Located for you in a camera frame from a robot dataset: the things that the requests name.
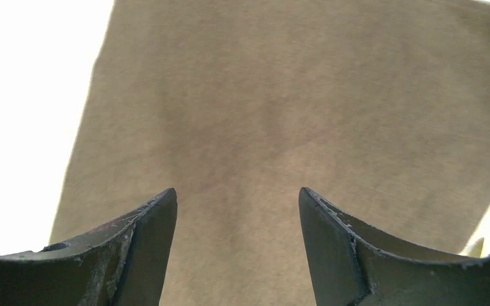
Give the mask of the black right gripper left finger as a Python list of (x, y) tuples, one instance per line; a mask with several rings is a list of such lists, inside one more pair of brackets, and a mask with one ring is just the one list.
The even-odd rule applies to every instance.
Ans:
[(39, 252), (0, 256), (0, 305), (158, 305), (176, 220), (169, 188)]

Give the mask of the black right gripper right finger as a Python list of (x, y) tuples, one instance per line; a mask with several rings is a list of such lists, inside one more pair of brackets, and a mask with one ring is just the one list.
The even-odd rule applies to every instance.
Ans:
[(395, 237), (307, 187), (299, 212), (317, 305), (490, 305), (490, 257)]

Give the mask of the brown cloth napkin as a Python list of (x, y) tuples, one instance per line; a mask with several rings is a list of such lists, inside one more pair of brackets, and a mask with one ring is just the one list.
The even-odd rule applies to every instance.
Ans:
[(116, 1), (50, 239), (169, 187), (162, 305), (313, 305), (302, 187), (458, 253), (490, 205), (490, 5)]

